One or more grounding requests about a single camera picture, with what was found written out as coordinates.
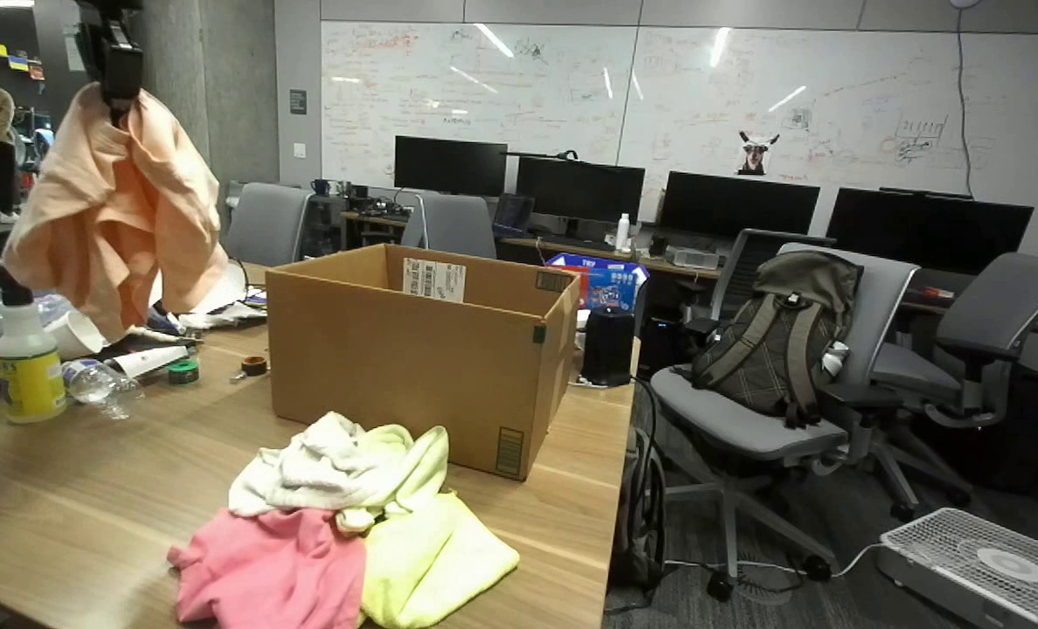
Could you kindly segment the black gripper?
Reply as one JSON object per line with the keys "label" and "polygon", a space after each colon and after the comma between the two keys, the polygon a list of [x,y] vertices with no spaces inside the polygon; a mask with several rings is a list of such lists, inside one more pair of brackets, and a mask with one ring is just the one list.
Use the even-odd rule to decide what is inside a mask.
{"label": "black gripper", "polygon": [[143,48],[129,36],[129,16],[143,0],[72,0],[80,8],[78,48],[99,83],[112,119],[127,119],[143,86]]}

